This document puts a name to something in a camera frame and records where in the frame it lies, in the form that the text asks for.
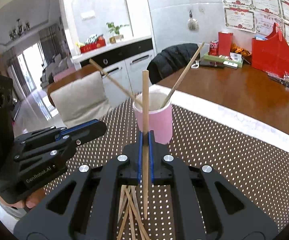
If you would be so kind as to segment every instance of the potted plant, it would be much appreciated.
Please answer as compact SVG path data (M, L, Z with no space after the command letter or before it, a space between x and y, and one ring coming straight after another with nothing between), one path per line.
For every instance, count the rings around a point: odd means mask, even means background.
M120 35L120 29L125 26L129 26L129 24L125 25L117 25L115 26L114 22L107 23L110 33L115 33L115 36L109 38L110 43L116 43L117 41L121 41L123 39L123 35Z

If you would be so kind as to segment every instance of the red gift box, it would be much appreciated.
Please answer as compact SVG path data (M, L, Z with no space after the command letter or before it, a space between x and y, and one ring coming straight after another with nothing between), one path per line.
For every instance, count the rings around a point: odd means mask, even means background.
M88 51L104 47L105 45L106 45L105 39L104 38L102 38L102 39L99 38L96 42L93 42L93 43L90 43L90 44L88 44L86 46L80 47L80 51L81 51L81 53L86 53Z
M233 33L218 33L218 54L230 56Z

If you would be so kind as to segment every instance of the black chair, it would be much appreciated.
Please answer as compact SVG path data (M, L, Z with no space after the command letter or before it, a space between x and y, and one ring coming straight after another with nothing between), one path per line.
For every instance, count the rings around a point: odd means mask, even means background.
M194 43L185 43L164 49L147 67L151 83L156 84L187 66L197 49L198 45Z

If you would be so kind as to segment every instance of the wall switch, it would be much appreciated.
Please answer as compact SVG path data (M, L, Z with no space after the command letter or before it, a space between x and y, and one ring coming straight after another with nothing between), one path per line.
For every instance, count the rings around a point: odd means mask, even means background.
M81 19L82 19L83 21L89 20L89 19L92 19L92 18L95 18L95 12L94 12L94 10L81 13Z

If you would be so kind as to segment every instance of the pink cup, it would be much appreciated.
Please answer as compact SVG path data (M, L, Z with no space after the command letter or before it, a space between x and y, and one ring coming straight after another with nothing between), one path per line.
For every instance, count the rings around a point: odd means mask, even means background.
M172 106L171 101L164 108L160 108L166 94L153 91L149 92L149 131L155 133L155 141L167 144L172 138ZM137 96L142 101L142 94ZM137 119L138 127L142 131L142 107L133 102L133 110Z

